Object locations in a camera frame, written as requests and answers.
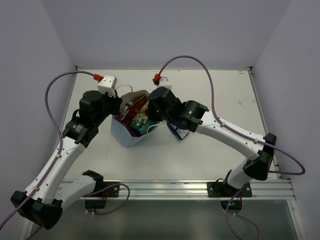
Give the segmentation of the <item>green mint candy bag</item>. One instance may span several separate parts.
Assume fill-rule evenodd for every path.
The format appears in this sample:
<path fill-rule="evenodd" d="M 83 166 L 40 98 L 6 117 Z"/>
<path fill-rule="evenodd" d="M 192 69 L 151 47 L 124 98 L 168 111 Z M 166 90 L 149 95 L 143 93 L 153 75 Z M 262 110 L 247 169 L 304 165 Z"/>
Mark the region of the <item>green mint candy bag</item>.
<path fill-rule="evenodd" d="M 149 127 L 153 126 L 154 124 L 155 122 L 147 119 L 143 122 L 143 124 L 138 128 L 137 131 L 140 135 L 144 135 L 147 133 Z"/>

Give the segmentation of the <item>blue white snack bag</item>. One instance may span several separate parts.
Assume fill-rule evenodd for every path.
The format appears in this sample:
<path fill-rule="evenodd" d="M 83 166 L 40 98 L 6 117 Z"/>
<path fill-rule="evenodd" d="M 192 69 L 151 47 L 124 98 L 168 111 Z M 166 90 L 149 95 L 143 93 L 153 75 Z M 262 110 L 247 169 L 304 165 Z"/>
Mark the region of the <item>blue white snack bag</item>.
<path fill-rule="evenodd" d="M 167 122 L 166 123 L 167 127 L 169 128 L 169 130 L 180 140 L 182 141 L 185 137 L 188 136 L 188 134 L 190 133 L 189 130 L 185 130 L 185 129 L 180 129 L 175 125 L 172 125 L 171 123 Z"/>

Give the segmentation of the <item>light blue paper bag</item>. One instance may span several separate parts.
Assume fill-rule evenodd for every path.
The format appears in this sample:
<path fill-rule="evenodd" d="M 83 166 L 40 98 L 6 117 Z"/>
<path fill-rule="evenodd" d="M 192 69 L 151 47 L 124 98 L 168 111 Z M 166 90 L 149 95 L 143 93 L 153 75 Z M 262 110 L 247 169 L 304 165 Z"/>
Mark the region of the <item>light blue paper bag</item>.
<path fill-rule="evenodd" d="M 132 147 L 164 124 L 147 117 L 149 92 L 146 90 L 130 91 L 120 98 L 119 114 L 112 117 L 110 132 L 124 148 Z"/>

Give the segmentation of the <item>yellow green Fox's candy bag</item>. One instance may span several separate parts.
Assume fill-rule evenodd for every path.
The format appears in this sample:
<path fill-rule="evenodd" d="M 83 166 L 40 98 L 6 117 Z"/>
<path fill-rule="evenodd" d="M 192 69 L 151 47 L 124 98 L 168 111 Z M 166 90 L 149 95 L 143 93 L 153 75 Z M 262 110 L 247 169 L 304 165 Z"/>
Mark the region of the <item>yellow green Fox's candy bag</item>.
<path fill-rule="evenodd" d="M 146 115 L 146 111 L 148 109 L 148 103 L 146 103 L 137 113 L 137 115 L 132 119 L 132 121 L 129 124 L 129 127 L 135 130 L 138 130 L 138 128 L 144 123 L 145 120 L 148 119 Z"/>

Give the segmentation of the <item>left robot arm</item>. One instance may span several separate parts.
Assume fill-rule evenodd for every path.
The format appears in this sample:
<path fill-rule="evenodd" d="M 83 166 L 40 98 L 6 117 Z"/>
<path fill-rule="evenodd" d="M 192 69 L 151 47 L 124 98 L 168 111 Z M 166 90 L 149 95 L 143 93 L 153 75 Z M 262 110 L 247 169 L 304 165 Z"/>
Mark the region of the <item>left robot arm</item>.
<path fill-rule="evenodd" d="M 57 149 L 45 167 L 24 191 L 16 190 L 10 198 L 22 217 L 49 230 L 79 198 L 103 193 L 104 177 L 92 170 L 85 171 L 69 187 L 59 189 L 59 186 L 75 160 L 99 133 L 101 123 L 108 116 L 120 113 L 122 102 L 117 95 L 97 90 L 83 94 L 79 108 L 66 124 Z"/>

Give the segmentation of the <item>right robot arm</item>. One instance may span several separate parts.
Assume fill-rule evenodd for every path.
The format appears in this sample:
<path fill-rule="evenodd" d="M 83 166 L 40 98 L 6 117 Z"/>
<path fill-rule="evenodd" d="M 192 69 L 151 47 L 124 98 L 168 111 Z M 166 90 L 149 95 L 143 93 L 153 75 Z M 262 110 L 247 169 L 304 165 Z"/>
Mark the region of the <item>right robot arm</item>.
<path fill-rule="evenodd" d="M 223 181 L 222 189 L 227 196 L 235 196 L 252 179 L 267 179 L 275 154 L 275 135 L 250 133 L 224 122 L 207 106 L 194 100 L 181 102 L 163 86 L 149 94 L 146 115 L 153 122 L 165 121 L 180 130 L 211 137 L 241 153 L 245 157 L 244 162 L 230 170 Z"/>

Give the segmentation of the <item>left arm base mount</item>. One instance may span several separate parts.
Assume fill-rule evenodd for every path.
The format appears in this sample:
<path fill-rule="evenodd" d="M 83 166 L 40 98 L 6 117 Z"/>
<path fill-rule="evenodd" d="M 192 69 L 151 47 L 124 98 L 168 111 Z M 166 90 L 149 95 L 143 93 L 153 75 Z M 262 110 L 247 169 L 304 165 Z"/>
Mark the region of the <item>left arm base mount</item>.
<path fill-rule="evenodd" d="M 104 181 L 104 177 L 92 170 L 85 171 L 82 175 L 91 177 L 95 181 L 93 193 L 98 192 L 111 185 L 119 184 L 118 181 Z M 107 204 L 107 198 L 117 198 L 119 195 L 119 186 L 108 188 L 104 192 L 93 195 L 93 198 L 99 198 L 98 200 L 85 200 L 84 206 L 88 212 L 96 212 L 97 210 L 104 209 Z"/>

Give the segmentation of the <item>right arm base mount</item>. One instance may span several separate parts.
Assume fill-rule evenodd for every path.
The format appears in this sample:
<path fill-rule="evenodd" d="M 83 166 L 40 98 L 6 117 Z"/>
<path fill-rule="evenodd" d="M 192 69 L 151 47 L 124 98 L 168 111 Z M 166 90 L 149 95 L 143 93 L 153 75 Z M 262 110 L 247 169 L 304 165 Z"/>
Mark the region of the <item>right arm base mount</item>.
<path fill-rule="evenodd" d="M 227 185 L 225 180 L 218 178 L 215 181 L 209 181 L 206 183 L 206 189 L 209 198 L 226 198 L 226 200 L 220 201 L 220 205 L 224 211 L 228 208 L 228 211 L 232 214 L 240 213 L 243 207 L 243 198 L 253 196 L 249 182 L 244 185 L 244 189 L 233 198 L 231 203 L 229 203 L 229 200 L 238 192 L 238 189 Z"/>

